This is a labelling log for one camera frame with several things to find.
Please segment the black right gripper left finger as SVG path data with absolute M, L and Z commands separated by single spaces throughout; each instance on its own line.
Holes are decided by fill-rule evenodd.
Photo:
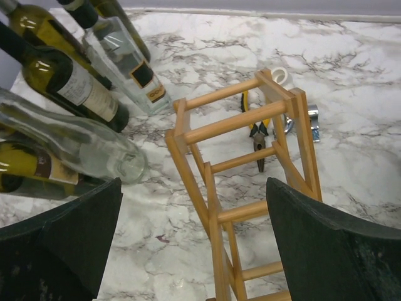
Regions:
M 122 203 L 119 178 L 1 228 L 1 300 L 94 300 Z

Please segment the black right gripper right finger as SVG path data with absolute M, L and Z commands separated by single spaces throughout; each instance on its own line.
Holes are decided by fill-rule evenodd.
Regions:
M 400 300 L 400 230 L 266 181 L 292 300 Z

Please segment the green wine bottle cream label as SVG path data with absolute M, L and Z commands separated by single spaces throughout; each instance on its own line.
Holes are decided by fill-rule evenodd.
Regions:
M 1 49 L 21 64 L 26 83 L 55 104 L 115 132 L 127 126 L 128 109 L 67 54 L 52 46 L 33 46 L 4 23 Z

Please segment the olive wine bottle brown label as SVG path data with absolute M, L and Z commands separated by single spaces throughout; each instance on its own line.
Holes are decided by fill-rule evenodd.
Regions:
M 1 192 L 62 200 L 102 185 L 103 180 L 80 174 L 28 136 L 1 126 Z

